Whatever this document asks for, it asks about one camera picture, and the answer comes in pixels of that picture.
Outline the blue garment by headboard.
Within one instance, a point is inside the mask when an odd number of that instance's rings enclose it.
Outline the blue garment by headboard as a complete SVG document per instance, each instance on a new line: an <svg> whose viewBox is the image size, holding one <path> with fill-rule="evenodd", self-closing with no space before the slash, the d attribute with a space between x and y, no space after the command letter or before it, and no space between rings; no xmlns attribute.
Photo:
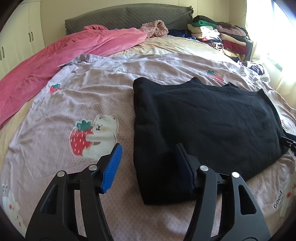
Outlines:
<svg viewBox="0 0 296 241"><path fill-rule="evenodd" d="M191 39L191 37L192 37L192 34L189 30L171 29L171 30L169 30L168 35L174 36L174 37L187 38L187 39Z"/></svg>

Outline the stack of folded clothes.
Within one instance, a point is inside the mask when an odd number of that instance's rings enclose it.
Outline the stack of folded clothes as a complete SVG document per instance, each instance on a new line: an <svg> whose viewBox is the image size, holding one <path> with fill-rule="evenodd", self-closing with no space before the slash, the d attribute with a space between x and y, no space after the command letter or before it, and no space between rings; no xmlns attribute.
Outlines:
<svg viewBox="0 0 296 241"><path fill-rule="evenodd" d="M216 22L206 16L198 15L187 25L192 37L221 51L235 62L245 61L246 40L250 40L243 27L226 22Z"/></svg>

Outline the dusty pink fuzzy garment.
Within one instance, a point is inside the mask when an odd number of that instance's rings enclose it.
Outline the dusty pink fuzzy garment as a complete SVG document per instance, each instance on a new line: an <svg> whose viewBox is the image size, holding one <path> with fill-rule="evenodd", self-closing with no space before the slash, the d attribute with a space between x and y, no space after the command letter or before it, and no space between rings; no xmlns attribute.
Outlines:
<svg viewBox="0 0 296 241"><path fill-rule="evenodd" d="M164 37L169 33L169 30L162 20L142 24L140 29L146 32L147 38Z"/></svg>

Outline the lilac strawberry bear bedsheet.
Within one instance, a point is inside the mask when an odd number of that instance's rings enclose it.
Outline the lilac strawberry bear bedsheet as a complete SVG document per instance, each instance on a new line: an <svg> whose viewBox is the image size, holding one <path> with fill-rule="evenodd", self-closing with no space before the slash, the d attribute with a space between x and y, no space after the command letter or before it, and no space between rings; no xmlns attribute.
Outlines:
<svg viewBox="0 0 296 241"><path fill-rule="evenodd" d="M140 194L133 162L133 83L141 77L161 85L198 78L210 86L231 83L244 91L263 90L283 130L295 135L295 110L256 72L234 61L186 54L80 55L60 65L37 94L9 145L1 171L1 209L15 235L26 240L34 210L59 171L81 172L119 143L122 157L114 181L99 196L112 240L185 240L197 197L146 205ZM272 165L244 181L272 238L295 214L294 152L287 148ZM74 198L78 232L85 236L78 190Z"/></svg>

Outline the pink plush blanket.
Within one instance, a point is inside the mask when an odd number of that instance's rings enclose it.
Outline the pink plush blanket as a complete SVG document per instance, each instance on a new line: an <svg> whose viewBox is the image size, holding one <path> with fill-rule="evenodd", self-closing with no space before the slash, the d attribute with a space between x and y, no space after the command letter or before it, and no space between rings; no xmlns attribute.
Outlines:
<svg viewBox="0 0 296 241"><path fill-rule="evenodd" d="M142 43L144 30L89 25L67 35L20 63L1 80L1 126L25 102L37 95L59 71L58 67L81 54L109 56Z"/></svg>

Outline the grey quilted headboard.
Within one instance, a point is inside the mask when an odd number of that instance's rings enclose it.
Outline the grey quilted headboard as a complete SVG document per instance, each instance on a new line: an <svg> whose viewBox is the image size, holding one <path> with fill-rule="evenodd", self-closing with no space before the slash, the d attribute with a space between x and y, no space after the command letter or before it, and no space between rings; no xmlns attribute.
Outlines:
<svg viewBox="0 0 296 241"><path fill-rule="evenodd" d="M70 35L88 25L103 25L113 29L139 29L142 24L161 20L171 30L185 30L192 22L194 10L191 6L170 4L123 4L97 9L65 20L65 33Z"/></svg>

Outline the white bag of small clothes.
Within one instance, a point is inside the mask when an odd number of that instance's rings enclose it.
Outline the white bag of small clothes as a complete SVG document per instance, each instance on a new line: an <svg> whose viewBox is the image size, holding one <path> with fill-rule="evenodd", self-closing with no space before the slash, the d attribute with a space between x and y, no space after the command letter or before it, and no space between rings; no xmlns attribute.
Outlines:
<svg viewBox="0 0 296 241"><path fill-rule="evenodd" d="M256 72L265 82L270 82L270 75L267 69L259 63L251 62L251 61L238 61L239 65L245 66L246 68Z"/></svg>

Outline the black sweatshirt with orange cuff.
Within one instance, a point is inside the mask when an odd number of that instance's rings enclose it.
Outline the black sweatshirt with orange cuff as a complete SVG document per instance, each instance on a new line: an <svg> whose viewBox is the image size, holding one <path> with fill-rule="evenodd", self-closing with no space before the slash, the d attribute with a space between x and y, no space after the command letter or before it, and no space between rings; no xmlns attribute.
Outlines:
<svg viewBox="0 0 296 241"><path fill-rule="evenodd" d="M195 200L200 164L249 180L287 152L280 117L263 90L141 77L133 91L133 162L146 205Z"/></svg>

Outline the beige bed sheet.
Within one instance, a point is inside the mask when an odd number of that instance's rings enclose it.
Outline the beige bed sheet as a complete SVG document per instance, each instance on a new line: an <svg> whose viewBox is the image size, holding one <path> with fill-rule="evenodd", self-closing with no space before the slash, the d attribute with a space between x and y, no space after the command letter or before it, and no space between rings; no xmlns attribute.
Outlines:
<svg viewBox="0 0 296 241"><path fill-rule="evenodd" d="M232 60L205 43L189 40L181 37L156 37L146 39L144 42L113 54L113 56L130 56L132 54L163 55L169 53L183 53L203 57L208 60L232 62ZM35 96L25 102L21 109L14 114L4 126L1 126L1 157L5 157L16 130L27 115Z"/></svg>

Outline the black bedside box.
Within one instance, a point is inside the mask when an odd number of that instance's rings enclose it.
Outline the black bedside box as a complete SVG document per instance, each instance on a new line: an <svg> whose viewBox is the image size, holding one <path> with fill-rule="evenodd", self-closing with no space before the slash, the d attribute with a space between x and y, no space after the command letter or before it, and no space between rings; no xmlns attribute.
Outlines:
<svg viewBox="0 0 296 241"><path fill-rule="evenodd" d="M247 53L245 54L245 61L249 61L251 58L251 53L253 49L253 41L251 40L246 40L246 48L247 48Z"/></svg>

